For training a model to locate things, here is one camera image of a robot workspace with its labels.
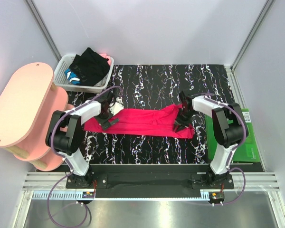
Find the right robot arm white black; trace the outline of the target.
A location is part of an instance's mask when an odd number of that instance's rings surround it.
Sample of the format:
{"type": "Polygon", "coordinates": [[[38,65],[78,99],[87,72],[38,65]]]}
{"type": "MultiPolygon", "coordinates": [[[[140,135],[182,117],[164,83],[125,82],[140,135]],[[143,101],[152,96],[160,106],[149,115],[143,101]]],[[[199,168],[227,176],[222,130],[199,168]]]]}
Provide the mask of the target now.
{"type": "Polygon", "coordinates": [[[216,152],[206,176],[206,183],[217,188],[223,177],[230,172],[231,160],[235,151],[248,136],[248,128],[239,104],[226,104],[211,99],[211,94],[193,94],[190,90],[181,91],[179,100],[182,107],[173,124],[173,131],[179,132],[192,123],[194,114],[203,113],[212,118],[213,133],[217,142],[216,152]]]}

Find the left aluminium frame post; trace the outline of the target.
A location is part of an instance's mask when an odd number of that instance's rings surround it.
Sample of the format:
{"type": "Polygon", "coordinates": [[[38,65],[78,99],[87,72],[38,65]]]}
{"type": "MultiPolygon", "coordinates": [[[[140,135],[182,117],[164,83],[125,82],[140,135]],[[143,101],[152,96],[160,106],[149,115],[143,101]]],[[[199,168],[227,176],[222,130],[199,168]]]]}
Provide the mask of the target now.
{"type": "Polygon", "coordinates": [[[41,31],[42,35],[44,36],[52,54],[54,55],[55,59],[59,61],[62,56],[49,32],[47,29],[47,26],[37,8],[33,0],[24,0],[26,6],[28,7],[30,13],[32,14],[37,26],[39,27],[39,30],[41,31]]]}

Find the white plastic laundry basket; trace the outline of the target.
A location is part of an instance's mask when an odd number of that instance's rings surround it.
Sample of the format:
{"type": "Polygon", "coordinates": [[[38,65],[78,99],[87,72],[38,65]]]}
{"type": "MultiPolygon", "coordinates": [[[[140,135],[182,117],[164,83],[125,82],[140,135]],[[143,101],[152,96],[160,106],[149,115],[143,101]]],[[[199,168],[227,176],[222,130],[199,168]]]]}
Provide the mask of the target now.
{"type": "Polygon", "coordinates": [[[99,94],[107,88],[113,66],[107,54],[66,54],[54,71],[54,83],[66,91],[99,94]]]}

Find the pink three tier shelf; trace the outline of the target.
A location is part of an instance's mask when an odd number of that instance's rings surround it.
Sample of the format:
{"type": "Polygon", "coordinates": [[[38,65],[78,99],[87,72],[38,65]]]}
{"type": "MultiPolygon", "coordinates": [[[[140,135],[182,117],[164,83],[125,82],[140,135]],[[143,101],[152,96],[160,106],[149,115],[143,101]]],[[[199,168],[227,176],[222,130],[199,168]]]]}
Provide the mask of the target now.
{"type": "Polygon", "coordinates": [[[65,89],[55,85],[46,63],[19,68],[0,95],[0,148],[41,171],[58,168],[63,160],[46,145],[52,114],[73,108],[65,89]]]}

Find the blue white garment in basket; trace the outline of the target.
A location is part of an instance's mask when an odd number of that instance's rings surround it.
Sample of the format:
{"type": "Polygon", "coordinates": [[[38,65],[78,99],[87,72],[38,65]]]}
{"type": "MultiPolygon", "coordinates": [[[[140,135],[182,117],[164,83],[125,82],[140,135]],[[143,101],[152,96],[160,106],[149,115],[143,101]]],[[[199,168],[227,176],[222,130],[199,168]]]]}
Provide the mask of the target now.
{"type": "Polygon", "coordinates": [[[70,84],[75,85],[75,86],[80,85],[80,78],[78,78],[78,76],[75,73],[73,73],[70,69],[67,69],[64,72],[64,74],[70,84]]]}

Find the aluminium rail front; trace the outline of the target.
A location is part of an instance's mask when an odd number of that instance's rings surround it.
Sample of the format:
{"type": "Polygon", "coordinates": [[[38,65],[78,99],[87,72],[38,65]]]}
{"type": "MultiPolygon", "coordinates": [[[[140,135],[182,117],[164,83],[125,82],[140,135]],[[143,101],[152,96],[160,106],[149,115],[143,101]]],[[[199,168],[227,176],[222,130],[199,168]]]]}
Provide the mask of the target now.
{"type": "MultiPolygon", "coordinates": [[[[23,189],[49,190],[61,178],[62,172],[29,172],[25,178],[23,189]]],[[[280,191],[276,176],[272,172],[240,172],[231,173],[235,190],[240,190],[243,183],[246,191],[280,191]]]]}

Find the right aluminium frame post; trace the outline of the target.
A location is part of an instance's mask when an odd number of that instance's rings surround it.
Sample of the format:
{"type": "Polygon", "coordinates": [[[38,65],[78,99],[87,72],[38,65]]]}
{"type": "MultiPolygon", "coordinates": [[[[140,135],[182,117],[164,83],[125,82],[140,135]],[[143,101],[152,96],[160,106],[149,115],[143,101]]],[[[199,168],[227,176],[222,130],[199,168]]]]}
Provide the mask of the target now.
{"type": "Polygon", "coordinates": [[[235,71],[237,66],[239,65],[242,57],[244,56],[246,50],[248,49],[250,43],[254,39],[255,35],[257,34],[259,28],[261,27],[262,23],[264,22],[267,14],[271,10],[273,4],[275,3],[275,0],[266,0],[256,21],[254,22],[248,36],[246,37],[240,51],[238,52],[235,60],[233,61],[232,65],[230,66],[231,71],[235,71]]]}

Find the black t shirt in basket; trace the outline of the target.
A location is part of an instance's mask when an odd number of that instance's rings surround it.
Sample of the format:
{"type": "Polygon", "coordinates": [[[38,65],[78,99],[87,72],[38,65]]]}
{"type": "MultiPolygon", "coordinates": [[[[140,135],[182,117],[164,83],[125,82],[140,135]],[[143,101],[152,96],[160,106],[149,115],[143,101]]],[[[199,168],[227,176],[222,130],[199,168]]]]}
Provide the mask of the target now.
{"type": "Polygon", "coordinates": [[[110,70],[107,59],[88,47],[81,55],[76,55],[69,68],[80,78],[80,86],[96,86],[110,70]]]}

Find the right small controller board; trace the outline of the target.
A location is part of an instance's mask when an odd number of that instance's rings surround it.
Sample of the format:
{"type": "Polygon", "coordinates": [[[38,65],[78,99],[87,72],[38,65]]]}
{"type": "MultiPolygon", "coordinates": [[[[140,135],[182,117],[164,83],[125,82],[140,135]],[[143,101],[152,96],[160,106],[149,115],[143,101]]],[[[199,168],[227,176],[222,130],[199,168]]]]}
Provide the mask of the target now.
{"type": "Polygon", "coordinates": [[[225,194],[224,192],[212,192],[210,193],[210,199],[211,200],[224,200],[225,199],[225,194]]]}

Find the light pink garment in basket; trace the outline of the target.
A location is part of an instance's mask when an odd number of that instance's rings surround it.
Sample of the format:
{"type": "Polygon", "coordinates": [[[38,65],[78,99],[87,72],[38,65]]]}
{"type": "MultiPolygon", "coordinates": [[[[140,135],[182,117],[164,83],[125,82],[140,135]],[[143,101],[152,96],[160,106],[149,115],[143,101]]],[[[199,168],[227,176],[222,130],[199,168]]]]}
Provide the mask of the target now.
{"type": "Polygon", "coordinates": [[[102,53],[100,56],[107,59],[108,64],[111,65],[111,58],[106,53],[102,53]]]}

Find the pink red t shirt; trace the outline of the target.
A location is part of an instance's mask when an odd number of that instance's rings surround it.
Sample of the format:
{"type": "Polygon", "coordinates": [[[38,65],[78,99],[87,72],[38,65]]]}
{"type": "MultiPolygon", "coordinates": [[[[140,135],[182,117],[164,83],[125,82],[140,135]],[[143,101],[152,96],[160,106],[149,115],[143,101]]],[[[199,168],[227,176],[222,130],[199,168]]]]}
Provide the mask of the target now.
{"type": "Polygon", "coordinates": [[[123,109],[109,121],[118,122],[103,130],[95,118],[84,124],[84,130],[96,133],[128,134],[144,136],[174,137],[190,139],[194,129],[190,125],[184,130],[173,131],[173,124],[180,105],[169,105],[161,110],[123,109]]]}

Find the aluminium frame post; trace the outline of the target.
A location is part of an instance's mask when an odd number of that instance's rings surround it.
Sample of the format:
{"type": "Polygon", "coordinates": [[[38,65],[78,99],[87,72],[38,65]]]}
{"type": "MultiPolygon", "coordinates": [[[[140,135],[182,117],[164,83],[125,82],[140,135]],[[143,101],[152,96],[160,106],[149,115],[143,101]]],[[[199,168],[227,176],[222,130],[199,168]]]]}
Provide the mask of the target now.
{"type": "Polygon", "coordinates": [[[273,4],[275,3],[275,0],[266,0],[256,21],[254,22],[248,36],[246,37],[240,51],[238,52],[235,60],[233,61],[232,65],[230,66],[231,71],[235,71],[237,66],[239,65],[242,57],[244,56],[246,50],[248,49],[250,43],[254,39],[255,35],[257,34],[259,28],[261,27],[262,23],[264,22],[267,14],[271,10],[273,4]]]}
{"type": "Polygon", "coordinates": [[[54,55],[55,59],[59,61],[62,56],[49,32],[47,29],[47,26],[37,8],[33,0],[24,0],[26,6],[28,7],[30,13],[32,14],[37,26],[39,27],[39,30],[41,31],[42,35],[44,36],[52,54],[54,55]]]}

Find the green cutting mat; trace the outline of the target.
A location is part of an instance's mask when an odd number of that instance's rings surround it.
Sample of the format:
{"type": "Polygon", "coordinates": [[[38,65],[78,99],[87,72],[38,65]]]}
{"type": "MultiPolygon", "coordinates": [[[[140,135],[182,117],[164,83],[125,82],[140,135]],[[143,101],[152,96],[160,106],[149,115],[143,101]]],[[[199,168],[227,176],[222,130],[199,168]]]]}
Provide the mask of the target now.
{"type": "MultiPolygon", "coordinates": [[[[243,145],[237,148],[234,156],[232,158],[233,162],[245,162],[245,163],[255,163],[260,162],[260,156],[256,144],[256,139],[253,131],[253,125],[251,122],[251,117],[249,109],[242,109],[242,114],[245,119],[248,128],[248,136],[243,145]]],[[[217,141],[213,132],[212,118],[206,116],[206,133],[207,133],[207,146],[208,146],[208,159],[212,160],[214,158],[217,141]]]]}

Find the small controller board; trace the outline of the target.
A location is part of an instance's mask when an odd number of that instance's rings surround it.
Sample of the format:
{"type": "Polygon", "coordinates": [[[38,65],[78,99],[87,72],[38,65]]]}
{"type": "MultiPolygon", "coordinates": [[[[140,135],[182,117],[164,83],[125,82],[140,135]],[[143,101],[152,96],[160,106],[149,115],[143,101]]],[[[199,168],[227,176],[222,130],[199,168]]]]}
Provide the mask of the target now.
{"type": "Polygon", "coordinates": [[[212,192],[210,193],[210,199],[211,200],[224,200],[225,199],[225,194],[224,192],[212,192]]]}
{"type": "Polygon", "coordinates": [[[95,192],[94,191],[83,191],[82,198],[94,199],[95,198],[95,192]]]}

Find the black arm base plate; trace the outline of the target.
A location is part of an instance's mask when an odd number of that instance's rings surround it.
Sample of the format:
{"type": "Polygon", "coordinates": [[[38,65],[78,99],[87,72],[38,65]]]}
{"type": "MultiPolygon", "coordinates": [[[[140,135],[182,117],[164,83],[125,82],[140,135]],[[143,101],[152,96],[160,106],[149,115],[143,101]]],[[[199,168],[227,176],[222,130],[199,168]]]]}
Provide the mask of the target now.
{"type": "Polygon", "coordinates": [[[208,164],[155,165],[90,165],[86,177],[72,174],[67,178],[68,189],[91,189],[108,192],[150,192],[188,196],[200,190],[234,190],[231,174],[208,179],[208,164]]]}

